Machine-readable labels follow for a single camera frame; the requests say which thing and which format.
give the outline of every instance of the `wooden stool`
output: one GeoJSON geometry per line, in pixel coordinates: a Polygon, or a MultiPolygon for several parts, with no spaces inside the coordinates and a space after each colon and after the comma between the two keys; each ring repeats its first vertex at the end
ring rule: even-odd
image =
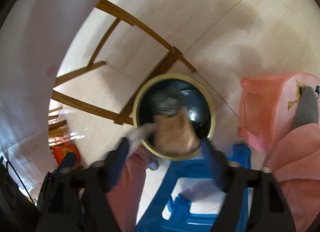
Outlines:
{"type": "Polygon", "coordinates": [[[183,57],[182,53],[176,47],[171,46],[156,32],[154,32],[147,25],[145,25],[140,20],[132,16],[130,13],[126,12],[125,10],[119,8],[118,6],[116,6],[115,4],[107,0],[100,0],[99,3],[96,5],[96,8],[104,12],[107,12],[108,14],[116,17],[116,19],[114,20],[113,24],[110,26],[106,34],[103,36],[103,38],[99,42],[90,61],[88,62],[88,65],[86,67],[79,68],[75,71],[72,71],[60,77],[57,77],[54,84],[55,87],[62,83],[65,83],[68,80],[71,80],[75,77],[78,77],[86,72],[89,72],[95,68],[101,67],[106,64],[105,61],[100,61],[95,63],[94,60],[96,59],[97,55],[99,54],[101,48],[105,44],[110,34],[120,23],[120,21],[124,21],[131,26],[139,27],[145,33],[147,33],[148,35],[153,37],[156,41],[158,41],[161,45],[163,45],[168,50],[168,53],[164,56],[164,58],[160,61],[160,63],[152,70],[152,72],[144,79],[143,83],[138,87],[138,89],[134,92],[131,98],[127,101],[126,105],[122,108],[119,114],[85,103],[73,97],[59,93],[55,90],[52,91],[51,98],[53,100],[56,100],[57,102],[63,103],[65,105],[71,106],[81,111],[98,115],[107,119],[111,119],[116,124],[122,125],[123,123],[126,123],[126,124],[133,125],[133,120],[131,117],[129,117],[129,115],[132,112],[134,98],[145,82],[147,82],[148,80],[150,80],[155,76],[166,73],[177,60],[180,60],[183,64],[185,64],[192,72],[196,72],[196,69],[183,57]]]}

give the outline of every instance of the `wire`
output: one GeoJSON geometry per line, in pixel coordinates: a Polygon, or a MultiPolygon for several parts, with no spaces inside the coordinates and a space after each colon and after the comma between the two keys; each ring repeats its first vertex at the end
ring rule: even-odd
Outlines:
{"type": "Polygon", "coordinates": [[[21,182],[22,186],[24,187],[24,189],[25,189],[25,190],[26,190],[26,192],[28,193],[28,196],[29,196],[30,200],[32,201],[32,203],[33,203],[34,205],[36,205],[36,204],[34,203],[33,199],[31,198],[31,196],[30,196],[30,194],[29,194],[29,192],[28,192],[28,190],[27,190],[26,186],[23,184],[23,182],[22,182],[22,180],[21,180],[20,176],[18,175],[18,173],[16,172],[16,170],[15,170],[15,169],[14,169],[14,167],[12,166],[11,162],[10,162],[10,161],[8,161],[8,160],[7,160],[6,164],[5,164],[5,167],[6,167],[6,169],[7,169],[7,173],[9,174],[8,164],[10,164],[10,166],[11,166],[11,168],[13,169],[14,173],[17,175],[17,177],[18,177],[18,179],[20,180],[20,182],[21,182]]]}

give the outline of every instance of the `blue stool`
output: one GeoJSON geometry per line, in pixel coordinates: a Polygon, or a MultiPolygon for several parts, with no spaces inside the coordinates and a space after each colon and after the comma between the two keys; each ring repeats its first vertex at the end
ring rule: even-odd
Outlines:
{"type": "MultiPolygon", "coordinates": [[[[238,162],[241,167],[251,168],[250,157],[250,149],[244,144],[238,144],[233,145],[233,156],[228,160],[238,162]]],[[[212,176],[203,159],[171,162],[158,192],[137,224],[135,232],[209,232],[211,230],[218,214],[192,214],[190,213],[191,202],[189,200],[180,194],[175,200],[172,199],[171,193],[179,178],[211,179],[212,176]],[[162,211],[166,204],[171,213],[169,220],[162,217],[162,211]]],[[[245,231],[248,220],[248,194],[249,189],[246,188],[236,232],[245,231]]]]}

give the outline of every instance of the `pink towel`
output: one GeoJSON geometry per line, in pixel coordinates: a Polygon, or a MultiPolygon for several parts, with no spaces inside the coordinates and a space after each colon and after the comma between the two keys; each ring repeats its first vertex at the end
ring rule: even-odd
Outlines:
{"type": "Polygon", "coordinates": [[[268,152],[264,166],[273,170],[297,232],[306,231],[320,211],[320,127],[292,130],[268,152]]]}
{"type": "Polygon", "coordinates": [[[118,185],[106,193],[111,210],[121,232],[133,232],[139,202],[151,162],[148,152],[138,148],[125,162],[118,185]]]}

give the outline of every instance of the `pink plastic stool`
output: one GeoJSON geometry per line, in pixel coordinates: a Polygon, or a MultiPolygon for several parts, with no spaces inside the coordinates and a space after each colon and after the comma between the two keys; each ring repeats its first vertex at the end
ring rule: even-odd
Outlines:
{"type": "Polygon", "coordinates": [[[306,73],[242,79],[238,135],[259,152],[267,153],[292,130],[299,88],[304,85],[319,91],[320,80],[306,73]]]}

